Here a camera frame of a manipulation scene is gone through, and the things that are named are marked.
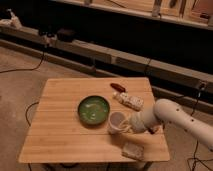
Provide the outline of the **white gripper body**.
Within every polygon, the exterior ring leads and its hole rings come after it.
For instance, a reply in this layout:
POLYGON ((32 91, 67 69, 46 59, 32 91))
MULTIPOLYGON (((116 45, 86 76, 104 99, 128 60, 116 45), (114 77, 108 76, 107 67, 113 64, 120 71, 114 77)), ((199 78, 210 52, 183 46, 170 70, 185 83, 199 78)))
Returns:
POLYGON ((129 124, 134 133, 156 133, 159 129, 158 119, 155 117, 152 108, 144 109, 131 115, 129 124))

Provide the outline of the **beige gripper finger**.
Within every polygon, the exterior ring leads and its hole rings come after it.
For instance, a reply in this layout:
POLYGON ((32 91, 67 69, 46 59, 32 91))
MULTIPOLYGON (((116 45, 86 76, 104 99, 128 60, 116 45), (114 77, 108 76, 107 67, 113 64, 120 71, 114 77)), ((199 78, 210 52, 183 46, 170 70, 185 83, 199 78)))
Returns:
POLYGON ((118 125, 118 128, 121 130, 122 133, 132 133, 132 126, 128 118, 125 118, 121 121, 118 125))

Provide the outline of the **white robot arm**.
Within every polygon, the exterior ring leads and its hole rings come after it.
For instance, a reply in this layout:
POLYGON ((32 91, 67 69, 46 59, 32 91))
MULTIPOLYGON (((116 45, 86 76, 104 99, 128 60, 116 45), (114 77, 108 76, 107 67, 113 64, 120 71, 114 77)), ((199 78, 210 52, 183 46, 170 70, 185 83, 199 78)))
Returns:
POLYGON ((213 151, 213 126, 187 114, 182 107, 169 99, 159 99, 151 107, 132 114, 122 121, 121 132, 154 134, 160 125, 174 124, 193 136, 198 142, 213 151))

